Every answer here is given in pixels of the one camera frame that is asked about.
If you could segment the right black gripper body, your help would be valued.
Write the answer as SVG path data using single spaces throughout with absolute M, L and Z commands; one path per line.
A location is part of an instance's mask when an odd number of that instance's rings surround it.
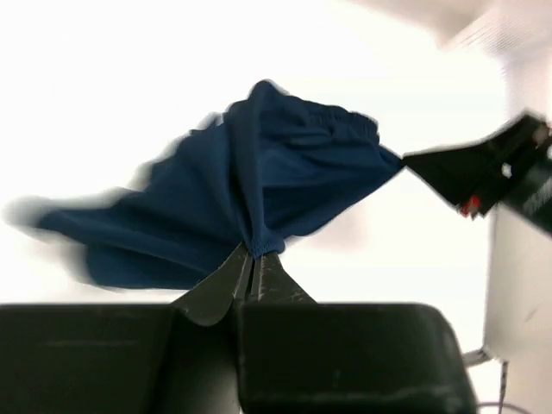
M 551 127 L 537 114 L 522 114 L 487 141 L 498 156 L 473 195 L 459 205 L 463 216 L 484 216 L 503 204 L 551 233 Z

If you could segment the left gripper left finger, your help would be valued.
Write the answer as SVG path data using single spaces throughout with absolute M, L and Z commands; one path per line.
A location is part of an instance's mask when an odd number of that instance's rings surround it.
M 250 257 L 236 248 L 168 304 L 5 304 L 4 413 L 241 413 L 235 294 Z

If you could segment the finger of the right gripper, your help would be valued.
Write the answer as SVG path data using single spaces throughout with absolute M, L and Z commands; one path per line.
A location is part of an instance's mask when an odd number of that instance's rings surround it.
M 504 164 L 521 154 L 519 131 L 506 131 L 464 147 L 407 154 L 403 164 L 463 216 L 484 216 L 512 188 Z

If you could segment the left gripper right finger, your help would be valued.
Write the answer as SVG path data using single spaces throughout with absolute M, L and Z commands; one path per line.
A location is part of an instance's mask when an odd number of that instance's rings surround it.
M 268 254 L 235 299 L 246 413 L 474 413 L 455 333 L 417 303 L 319 304 Z

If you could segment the navy blue shorts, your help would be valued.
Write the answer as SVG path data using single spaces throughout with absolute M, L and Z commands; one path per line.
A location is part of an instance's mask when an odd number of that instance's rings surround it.
M 263 80 L 152 163 L 143 189 L 107 206 L 20 199 L 8 217 L 82 244 L 94 284 L 186 290 L 240 244 L 253 257 L 282 252 L 401 167 L 373 119 Z

